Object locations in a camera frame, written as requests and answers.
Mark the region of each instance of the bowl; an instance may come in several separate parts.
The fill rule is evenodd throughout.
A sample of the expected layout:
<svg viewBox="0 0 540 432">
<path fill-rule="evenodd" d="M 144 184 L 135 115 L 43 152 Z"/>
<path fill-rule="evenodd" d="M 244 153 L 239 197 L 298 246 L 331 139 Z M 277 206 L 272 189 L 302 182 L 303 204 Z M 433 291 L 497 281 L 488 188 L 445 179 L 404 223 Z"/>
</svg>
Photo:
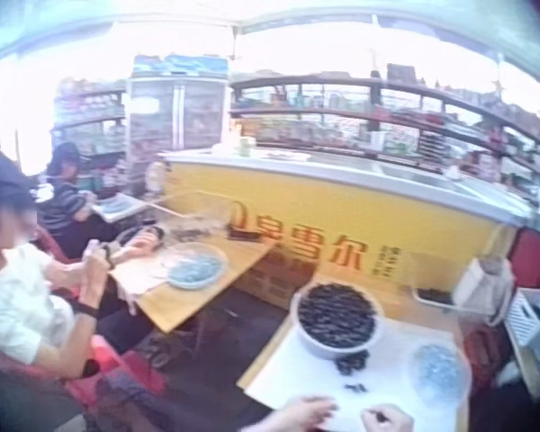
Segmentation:
<svg viewBox="0 0 540 432">
<path fill-rule="evenodd" d="M 168 254 L 172 256 L 168 259 L 169 264 L 167 271 L 168 282 L 177 288 L 183 290 L 200 290 L 206 286 L 216 282 L 222 275 L 226 273 L 228 268 L 228 259 L 226 255 L 217 247 L 200 242 L 179 243 L 168 248 Z M 182 278 L 179 274 L 179 266 L 181 262 L 192 262 L 197 257 L 210 256 L 215 257 L 220 261 L 220 267 L 213 274 L 208 274 L 207 277 L 198 281 L 188 281 Z"/>
<path fill-rule="evenodd" d="M 351 354 L 358 353 L 360 351 L 364 351 L 365 349 L 368 349 L 372 345 L 374 345 L 379 339 L 380 336 L 383 333 L 383 320 L 384 320 L 384 312 L 382 309 L 382 306 L 380 303 L 369 293 L 361 291 L 361 290 L 355 290 L 362 294 L 373 306 L 373 309 L 375 311 L 374 314 L 374 330 L 372 335 L 368 340 L 366 340 L 364 343 L 358 345 L 358 346 L 352 346 L 349 348 L 338 348 L 333 346 L 325 345 L 318 340 L 314 339 L 303 327 L 303 325 L 300 323 L 300 318 L 298 316 L 298 307 L 300 305 L 300 301 L 302 298 L 307 295 L 313 288 L 313 286 L 307 285 L 304 288 L 301 288 L 293 297 L 290 302 L 290 315 L 292 317 L 292 320 L 294 322 L 294 327 L 296 328 L 296 332 L 298 333 L 298 336 L 304 345 L 304 347 L 314 356 L 319 358 L 324 358 L 328 360 L 335 360 L 340 357 L 348 356 Z"/>
<path fill-rule="evenodd" d="M 434 412 L 456 410 L 472 387 L 466 356 L 454 343 L 441 340 L 417 343 L 407 356 L 406 375 L 421 408 Z"/>
</svg>

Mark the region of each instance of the striped shirt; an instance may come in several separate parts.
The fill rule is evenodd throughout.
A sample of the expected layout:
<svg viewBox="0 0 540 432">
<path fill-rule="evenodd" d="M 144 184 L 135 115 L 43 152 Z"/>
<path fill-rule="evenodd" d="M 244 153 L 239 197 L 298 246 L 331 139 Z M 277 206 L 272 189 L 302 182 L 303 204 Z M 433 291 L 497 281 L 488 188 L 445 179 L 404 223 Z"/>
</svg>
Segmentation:
<svg viewBox="0 0 540 432">
<path fill-rule="evenodd" d="M 50 179 L 54 196 L 40 206 L 40 225 L 51 235 L 61 233 L 74 221 L 74 215 L 86 205 L 86 198 L 71 183 Z"/>
</svg>

